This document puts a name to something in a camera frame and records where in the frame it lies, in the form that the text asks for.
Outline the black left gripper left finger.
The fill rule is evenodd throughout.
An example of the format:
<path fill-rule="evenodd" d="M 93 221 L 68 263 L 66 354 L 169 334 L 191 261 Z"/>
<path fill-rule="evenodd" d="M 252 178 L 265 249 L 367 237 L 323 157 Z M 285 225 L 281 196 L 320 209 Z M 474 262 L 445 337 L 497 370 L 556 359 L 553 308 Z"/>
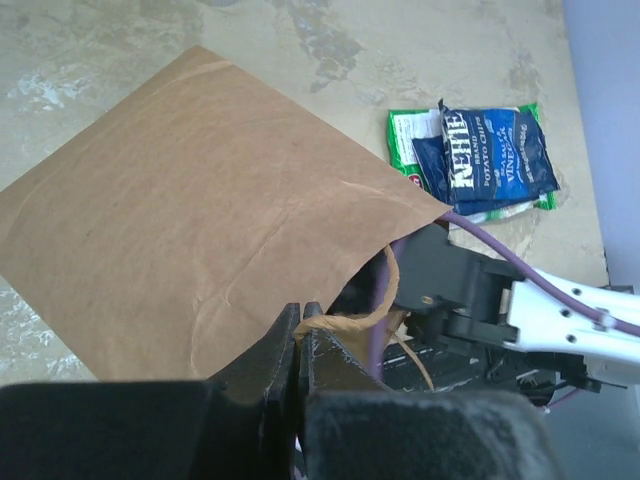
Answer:
<path fill-rule="evenodd" d="M 300 308 L 206 380 L 1 390 L 5 479 L 290 479 Z"/>

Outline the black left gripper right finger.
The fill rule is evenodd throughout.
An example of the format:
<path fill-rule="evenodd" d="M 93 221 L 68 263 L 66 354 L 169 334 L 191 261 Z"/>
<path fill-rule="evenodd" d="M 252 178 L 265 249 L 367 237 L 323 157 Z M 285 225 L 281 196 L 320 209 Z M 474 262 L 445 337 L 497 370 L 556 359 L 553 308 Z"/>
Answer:
<path fill-rule="evenodd" d="M 299 434 L 310 479 L 562 479 L 541 415 L 519 395 L 396 392 L 309 303 L 299 327 Z"/>

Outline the brown paper bag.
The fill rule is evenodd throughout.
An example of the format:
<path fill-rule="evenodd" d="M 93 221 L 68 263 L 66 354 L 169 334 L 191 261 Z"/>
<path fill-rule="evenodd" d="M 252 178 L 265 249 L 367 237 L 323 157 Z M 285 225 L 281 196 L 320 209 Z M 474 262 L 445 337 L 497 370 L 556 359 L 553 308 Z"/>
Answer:
<path fill-rule="evenodd" d="M 205 378 L 446 211 L 194 47 L 2 191 L 1 273 L 96 377 Z"/>

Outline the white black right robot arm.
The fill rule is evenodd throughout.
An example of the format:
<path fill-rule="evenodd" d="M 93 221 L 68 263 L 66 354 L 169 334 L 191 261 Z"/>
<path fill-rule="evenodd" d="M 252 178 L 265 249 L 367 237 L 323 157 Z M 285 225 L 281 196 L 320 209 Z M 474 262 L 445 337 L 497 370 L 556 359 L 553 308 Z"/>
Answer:
<path fill-rule="evenodd" d="M 430 225 L 391 244 L 391 310 L 441 356 L 469 358 L 483 383 L 534 403 L 565 387 L 597 393 L 639 383 L 639 298 L 454 245 Z"/>

